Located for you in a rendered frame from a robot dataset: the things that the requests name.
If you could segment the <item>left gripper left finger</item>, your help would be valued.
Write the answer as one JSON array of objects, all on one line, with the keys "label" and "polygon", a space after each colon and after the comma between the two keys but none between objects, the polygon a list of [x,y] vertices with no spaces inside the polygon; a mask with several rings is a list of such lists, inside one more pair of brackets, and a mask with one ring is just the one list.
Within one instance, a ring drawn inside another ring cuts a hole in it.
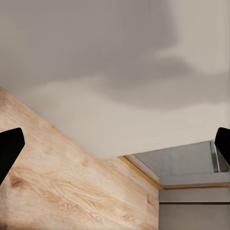
[{"label": "left gripper left finger", "polygon": [[0,185],[24,146],[24,135],[20,127],[0,133]]}]

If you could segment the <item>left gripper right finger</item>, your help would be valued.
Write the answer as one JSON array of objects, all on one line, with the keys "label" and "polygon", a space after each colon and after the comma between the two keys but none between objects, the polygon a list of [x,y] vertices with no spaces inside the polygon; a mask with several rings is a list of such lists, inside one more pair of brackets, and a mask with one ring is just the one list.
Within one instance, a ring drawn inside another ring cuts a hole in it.
[{"label": "left gripper right finger", "polygon": [[230,166],[230,129],[223,127],[218,129],[215,145]]}]

